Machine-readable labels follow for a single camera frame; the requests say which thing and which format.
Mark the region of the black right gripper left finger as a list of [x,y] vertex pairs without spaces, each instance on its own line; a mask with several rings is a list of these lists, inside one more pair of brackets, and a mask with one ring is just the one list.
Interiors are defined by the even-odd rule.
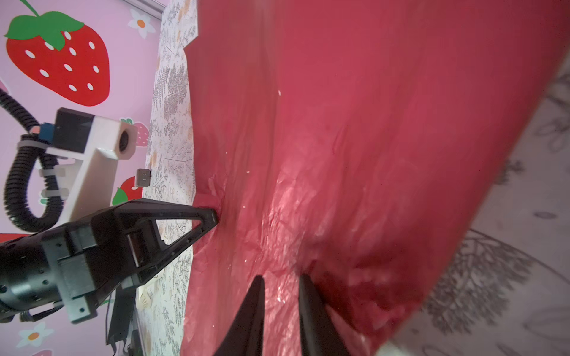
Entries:
[[257,275],[214,356],[262,356],[265,318],[265,283]]

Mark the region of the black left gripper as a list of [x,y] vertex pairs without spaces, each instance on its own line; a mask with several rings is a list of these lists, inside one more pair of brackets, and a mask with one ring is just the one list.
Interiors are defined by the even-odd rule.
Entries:
[[133,200],[1,245],[1,321],[50,304],[71,323],[118,286],[145,285],[218,225],[214,209]]

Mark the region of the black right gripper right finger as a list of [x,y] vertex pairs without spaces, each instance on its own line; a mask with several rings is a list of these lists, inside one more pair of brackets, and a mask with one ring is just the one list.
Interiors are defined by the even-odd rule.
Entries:
[[350,354],[308,274],[300,277],[298,306],[302,355]]

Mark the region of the dark red wrapping paper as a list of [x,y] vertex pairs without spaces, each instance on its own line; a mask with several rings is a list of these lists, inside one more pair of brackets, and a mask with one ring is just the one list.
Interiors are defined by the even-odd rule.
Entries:
[[252,280],[264,354],[301,352],[308,274],[372,355],[434,287],[569,44],[567,1],[199,1],[185,49],[195,203],[183,355]]

